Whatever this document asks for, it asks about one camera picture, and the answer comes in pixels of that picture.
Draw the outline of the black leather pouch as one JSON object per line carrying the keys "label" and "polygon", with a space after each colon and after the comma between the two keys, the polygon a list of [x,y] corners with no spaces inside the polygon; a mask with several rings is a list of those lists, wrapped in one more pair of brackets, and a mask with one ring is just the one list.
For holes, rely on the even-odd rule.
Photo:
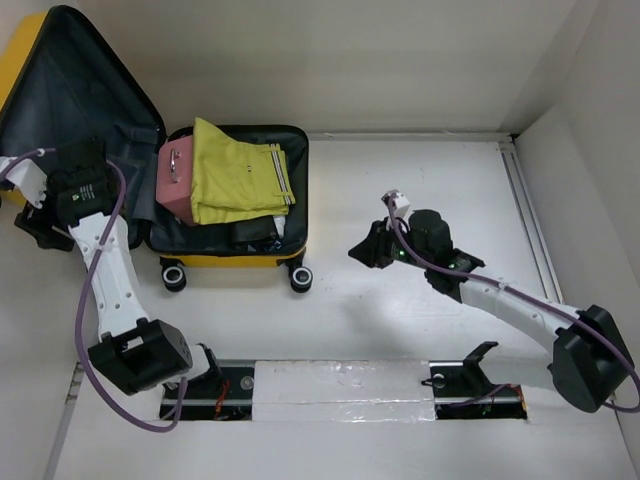
{"label": "black leather pouch", "polygon": [[230,227],[230,244],[234,247],[262,245],[279,239],[272,216],[234,222]]}

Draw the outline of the pink toiletry case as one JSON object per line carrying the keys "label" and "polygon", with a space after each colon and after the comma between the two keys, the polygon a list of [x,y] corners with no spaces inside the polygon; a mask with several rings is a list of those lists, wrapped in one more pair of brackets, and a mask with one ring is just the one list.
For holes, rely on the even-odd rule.
{"label": "pink toiletry case", "polygon": [[156,174],[156,201],[188,226],[195,225],[191,208],[193,149],[192,135],[165,143],[159,150]]}

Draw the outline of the yellow hard-shell suitcase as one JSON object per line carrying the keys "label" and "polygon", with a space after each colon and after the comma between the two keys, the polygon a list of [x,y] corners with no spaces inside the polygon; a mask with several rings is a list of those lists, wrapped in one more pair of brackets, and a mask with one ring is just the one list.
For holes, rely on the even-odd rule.
{"label": "yellow hard-shell suitcase", "polygon": [[286,266],[292,289],[304,293],[313,275],[303,263],[308,239],[309,140],[289,125],[227,125],[231,138],[277,143],[284,150],[296,197],[285,235],[262,245],[234,247],[228,224],[188,226],[155,198],[160,148],[191,134],[173,133],[152,101],[91,21],[70,6],[26,17],[1,58],[1,151],[16,156],[98,138],[127,180],[124,207],[132,247],[160,257],[173,292],[186,285],[186,267]]}

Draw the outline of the yellow-green shorts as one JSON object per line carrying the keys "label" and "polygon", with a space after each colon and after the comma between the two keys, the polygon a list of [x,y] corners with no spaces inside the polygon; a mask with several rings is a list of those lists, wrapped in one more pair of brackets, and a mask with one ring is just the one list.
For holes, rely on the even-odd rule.
{"label": "yellow-green shorts", "polygon": [[277,143],[235,140],[197,118],[190,204],[198,225],[288,215],[296,197],[284,150]]}

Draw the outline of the white bottle pink-teal cap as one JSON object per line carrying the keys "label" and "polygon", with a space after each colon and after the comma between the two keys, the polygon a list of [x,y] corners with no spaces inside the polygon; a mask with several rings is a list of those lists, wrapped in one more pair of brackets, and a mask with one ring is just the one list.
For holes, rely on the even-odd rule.
{"label": "white bottle pink-teal cap", "polygon": [[273,217],[276,232],[280,238],[285,235],[286,217],[284,215],[276,215]]}

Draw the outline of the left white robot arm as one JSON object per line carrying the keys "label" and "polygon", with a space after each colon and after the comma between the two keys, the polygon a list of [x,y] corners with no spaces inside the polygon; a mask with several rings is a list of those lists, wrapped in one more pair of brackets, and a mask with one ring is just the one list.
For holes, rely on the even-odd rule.
{"label": "left white robot arm", "polygon": [[97,339],[77,347],[94,375],[132,396],[158,385],[212,396],[223,373],[212,349],[190,343],[175,326],[150,317],[138,298],[139,281],[122,209],[127,182],[96,139],[38,148],[1,159],[1,180],[26,200],[17,226],[41,248],[78,249],[87,269],[82,296],[92,295]]}

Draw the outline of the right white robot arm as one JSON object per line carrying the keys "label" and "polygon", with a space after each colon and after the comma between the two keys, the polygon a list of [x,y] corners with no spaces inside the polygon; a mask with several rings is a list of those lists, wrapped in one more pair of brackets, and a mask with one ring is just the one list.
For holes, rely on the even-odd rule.
{"label": "right white robot arm", "polygon": [[455,247],[449,225],[437,211],[416,210],[404,219],[389,209],[348,255],[370,269],[395,262],[418,268],[438,293],[534,340],[547,358],[531,367],[517,363],[515,383],[554,391],[574,408],[594,413],[612,407],[610,399],[625,381],[639,382],[634,360],[606,309],[562,305],[489,274],[483,260]]}

